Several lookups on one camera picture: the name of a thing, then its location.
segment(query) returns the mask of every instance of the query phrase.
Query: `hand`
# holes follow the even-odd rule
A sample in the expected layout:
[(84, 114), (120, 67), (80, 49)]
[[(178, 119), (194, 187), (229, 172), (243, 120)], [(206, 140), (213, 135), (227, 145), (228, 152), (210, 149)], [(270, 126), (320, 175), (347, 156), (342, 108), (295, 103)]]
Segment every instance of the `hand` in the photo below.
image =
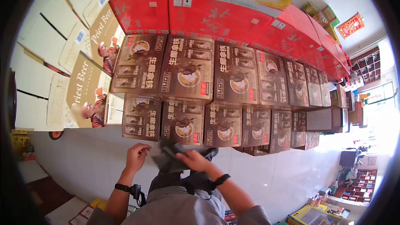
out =
[(196, 150), (185, 150), (185, 153), (186, 155), (177, 153), (176, 157), (195, 171), (206, 172), (212, 166), (212, 163)]
[(144, 159), (147, 156), (146, 150), (151, 150), (151, 146), (143, 143), (137, 143), (128, 149), (126, 156), (126, 167), (128, 173), (135, 174), (143, 166)]

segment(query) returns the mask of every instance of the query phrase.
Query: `black wrist strap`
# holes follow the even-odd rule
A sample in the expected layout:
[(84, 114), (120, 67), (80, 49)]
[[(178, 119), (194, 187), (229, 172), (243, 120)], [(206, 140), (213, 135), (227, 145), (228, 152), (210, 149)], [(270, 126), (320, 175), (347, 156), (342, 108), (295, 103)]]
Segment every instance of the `black wrist strap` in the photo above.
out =
[(228, 178), (230, 178), (230, 175), (228, 175), (228, 174), (224, 174), (223, 176), (218, 177), (217, 180), (215, 180), (213, 182), (213, 185), (212, 185), (213, 187), (211, 190), (215, 190), (215, 188), (217, 188), (217, 186), (223, 184)]
[(134, 184), (132, 187), (128, 187), (126, 185), (116, 183), (114, 188), (130, 193), (133, 196), (133, 198), (136, 199), (136, 202), (138, 203), (139, 207), (142, 207), (143, 205), (146, 204), (146, 197), (144, 193), (141, 191), (140, 185)]

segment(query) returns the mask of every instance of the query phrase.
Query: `shoe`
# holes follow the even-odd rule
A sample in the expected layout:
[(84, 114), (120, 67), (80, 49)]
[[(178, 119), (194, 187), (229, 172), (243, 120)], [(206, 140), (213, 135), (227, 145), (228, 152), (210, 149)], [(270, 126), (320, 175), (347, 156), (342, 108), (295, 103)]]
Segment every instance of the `shoe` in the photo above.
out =
[(202, 155), (209, 161), (212, 160), (218, 154), (219, 148), (209, 148), (206, 152), (203, 152)]

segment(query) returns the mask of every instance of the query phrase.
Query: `gray shirt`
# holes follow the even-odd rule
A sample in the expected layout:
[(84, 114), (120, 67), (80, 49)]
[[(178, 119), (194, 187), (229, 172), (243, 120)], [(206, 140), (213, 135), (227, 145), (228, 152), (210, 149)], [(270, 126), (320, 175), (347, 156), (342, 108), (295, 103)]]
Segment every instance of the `gray shirt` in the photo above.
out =
[[(184, 187), (172, 186), (153, 190), (147, 204), (128, 216), (122, 225), (131, 224), (224, 224), (225, 207), (215, 196), (196, 189), (194, 195)], [(271, 225), (264, 209), (254, 206), (238, 218), (238, 225)], [(92, 213), (87, 225), (112, 225), (113, 220), (99, 208)]]

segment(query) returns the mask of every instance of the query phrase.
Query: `red decoration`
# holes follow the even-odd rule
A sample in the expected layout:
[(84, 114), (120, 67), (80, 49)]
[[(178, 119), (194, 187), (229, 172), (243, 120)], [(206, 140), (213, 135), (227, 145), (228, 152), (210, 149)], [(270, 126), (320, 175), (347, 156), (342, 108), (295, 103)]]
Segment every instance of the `red decoration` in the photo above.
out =
[(363, 17), (361, 17), (361, 15), (357, 13), (352, 18), (339, 25), (337, 29), (341, 33), (342, 37), (346, 39), (354, 32), (358, 31), (361, 28), (364, 28), (364, 21), (362, 19)]

